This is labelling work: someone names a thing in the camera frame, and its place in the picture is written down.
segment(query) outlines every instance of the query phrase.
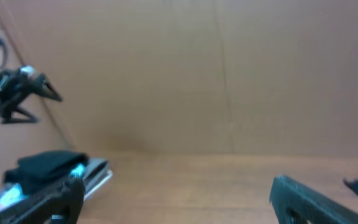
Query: cardboard panel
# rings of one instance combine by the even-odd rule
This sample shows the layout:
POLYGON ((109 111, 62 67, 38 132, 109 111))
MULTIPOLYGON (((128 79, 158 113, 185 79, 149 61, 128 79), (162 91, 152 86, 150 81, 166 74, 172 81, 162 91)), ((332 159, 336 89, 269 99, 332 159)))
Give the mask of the cardboard panel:
POLYGON ((358 1, 218 1, 236 152, 358 155, 358 1))
MULTIPOLYGON (((2 29, 0 29, 0 37, 6 39, 2 29)), ((8 48, 7 67, 19 67, 21 64, 9 42, 8 48)), ((4 171, 14 167, 18 158, 42 151, 64 148, 63 139, 50 122, 39 98, 30 97, 24 102, 24 107, 40 118, 40 122, 37 124, 2 125, 0 119, 0 187, 4 171)))
POLYGON ((3 3, 25 61, 65 97, 54 109, 77 146, 231 150, 210 0, 3 3))

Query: brown wall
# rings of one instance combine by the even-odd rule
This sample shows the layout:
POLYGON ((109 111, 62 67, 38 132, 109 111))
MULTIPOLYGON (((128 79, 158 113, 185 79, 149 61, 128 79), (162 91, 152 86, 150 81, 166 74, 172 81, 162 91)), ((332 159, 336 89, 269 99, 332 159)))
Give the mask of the brown wall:
POLYGON ((81 148, 358 155, 358 0, 0 0, 81 148))
MULTIPOLYGON (((6 39, 2 29, 0 29, 0 36, 6 39)), ((9 45, 7 66, 17 68, 19 65, 19 60, 9 45)), ((36 114, 41 121, 38 124, 0 124, 0 187, 3 172, 14 167, 19 157, 64 147, 62 138, 50 122, 40 100, 31 97, 24 102, 24 106, 36 114)))

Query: pile of clothes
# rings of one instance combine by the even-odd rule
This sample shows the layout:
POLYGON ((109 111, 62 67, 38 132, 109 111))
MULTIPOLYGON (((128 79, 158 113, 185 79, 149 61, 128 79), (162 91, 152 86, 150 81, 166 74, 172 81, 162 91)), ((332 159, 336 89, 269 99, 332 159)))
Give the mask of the pile of clothes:
POLYGON ((90 191, 109 170, 105 159, 90 159, 84 153, 63 150, 23 157, 17 165, 5 171, 2 179, 0 211, 68 175, 82 178, 85 191, 90 191))

